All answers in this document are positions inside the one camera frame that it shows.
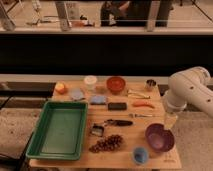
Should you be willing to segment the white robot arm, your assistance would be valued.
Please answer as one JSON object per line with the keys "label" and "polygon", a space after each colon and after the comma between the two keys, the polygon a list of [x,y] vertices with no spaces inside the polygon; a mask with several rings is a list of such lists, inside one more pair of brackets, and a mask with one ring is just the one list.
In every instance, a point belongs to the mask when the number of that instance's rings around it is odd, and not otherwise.
{"label": "white robot arm", "polygon": [[213,118],[213,90],[207,87],[211,76],[204,67],[192,67],[176,72],[168,78],[169,89],[162,97],[165,109],[164,128],[169,130],[187,104],[192,104]]}

